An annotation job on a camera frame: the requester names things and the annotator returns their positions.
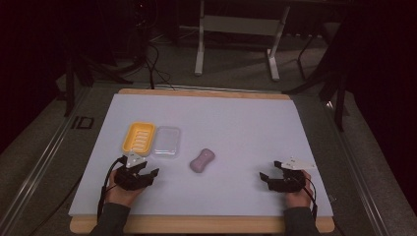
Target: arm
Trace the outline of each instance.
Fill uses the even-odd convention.
[[[303,171],[307,179],[311,176]],[[310,182],[306,182],[306,189],[312,194]],[[285,194],[288,209],[284,212],[285,236],[318,236],[319,230],[310,211],[311,199],[304,190],[298,193]]]
[[[97,225],[89,234],[90,236],[122,236],[123,227],[136,197],[144,190],[126,191],[114,183],[116,170],[113,170],[109,178],[109,187],[105,196],[103,214]]]

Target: pink sponge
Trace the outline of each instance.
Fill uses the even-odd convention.
[[[202,173],[207,164],[214,160],[215,154],[210,149],[204,148],[197,158],[190,162],[190,168],[196,173]]]

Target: transparent box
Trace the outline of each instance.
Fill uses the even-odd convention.
[[[152,156],[175,158],[180,147],[181,130],[177,127],[160,126],[156,130]]]

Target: hand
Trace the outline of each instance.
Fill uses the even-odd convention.
[[[311,175],[302,170],[306,179],[311,179]],[[310,189],[310,181],[306,181],[306,189],[313,196],[313,191]],[[292,207],[310,207],[311,199],[304,189],[297,193],[286,193],[285,200],[288,208]]]
[[[126,207],[131,207],[132,203],[135,201],[136,197],[145,189],[127,191],[117,186],[114,183],[114,176],[116,175],[117,170],[113,170],[110,173],[109,186],[107,187],[107,194],[105,196],[105,201],[107,203],[114,203],[123,205]]]

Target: metal stand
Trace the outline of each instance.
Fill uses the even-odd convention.
[[[263,19],[232,18],[205,15],[205,0],[200,1],[200,26],[199,26],[199,48],[197,51],[195,75],[203,74],[203,65],[205,57],[205,30],[222,31],[234,33],[249,33],[259,35],[274,36],[274,42],[271,49],[268,49],[268,63],[271,78],[274,81],[279,80],[278,69],[276,66],[275,53],[279,41],[282,37],[282,31],[285,27],[285,21],[288,16],[290,7],[286,6],[279,21]]]

